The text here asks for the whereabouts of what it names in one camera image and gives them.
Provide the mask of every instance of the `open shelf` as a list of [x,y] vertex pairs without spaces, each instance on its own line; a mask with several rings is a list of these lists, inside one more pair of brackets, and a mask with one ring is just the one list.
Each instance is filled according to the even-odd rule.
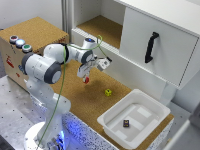
[[104,42],[120,48],[123,26],[114,21],[100,15],[77,27],[95,37],[101,35]]

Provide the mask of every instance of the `drawer handle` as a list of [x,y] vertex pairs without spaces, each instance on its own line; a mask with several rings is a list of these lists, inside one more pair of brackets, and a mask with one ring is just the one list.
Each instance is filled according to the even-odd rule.
[[156,32],[153,32],[151,38],[149,39],[147,52],[146,52],[146,56],[145,56],[145,63],[146,64],[153,60],[153,57],[151,56],[151,52],[152,52],[152,49],[153,49],[154,39],[156,39],[157,37],[159,37],[159,34],[156,33]]

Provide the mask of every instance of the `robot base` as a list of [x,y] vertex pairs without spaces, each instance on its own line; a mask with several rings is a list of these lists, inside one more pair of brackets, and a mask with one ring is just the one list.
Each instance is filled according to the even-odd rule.
[[[32,126],[25,134],[24,137],[24,150],[36,150],[38,144],[35,142],[35,137],[42,128],[42,126],[45,124],[45,122],[40,122],[38,124],[35,124]],[[38,147],[37,150],[49,150],[49,148],[40,148]]]

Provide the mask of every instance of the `red object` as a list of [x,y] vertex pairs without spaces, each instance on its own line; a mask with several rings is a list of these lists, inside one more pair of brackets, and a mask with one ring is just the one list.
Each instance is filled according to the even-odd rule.
[[88,78],[88,77],[86,77],[86,78],[85,78],[85,82],[84,82],[84,83],[85,83],[85,84],[87,84],[88,82],[89,82],[89,78]]
[[7,62],[12,68],[14,68],[14,65],[12,64],[12,61],[10,60],[10,56],[8,56],[6,62]]
[[16,73],[16,75],[17,75],[18,77],[20,77],[20,75],[19,75],[18,73]]

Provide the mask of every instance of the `white wall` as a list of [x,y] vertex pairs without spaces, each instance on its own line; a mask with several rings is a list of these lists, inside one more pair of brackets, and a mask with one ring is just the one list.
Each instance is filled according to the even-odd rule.
[[37,16],[62,29],[61,0],[0,0],[2,29]]
[[173,102],[189,112],[195,109],[200,102],[200,71],[183,89],[177,91]]

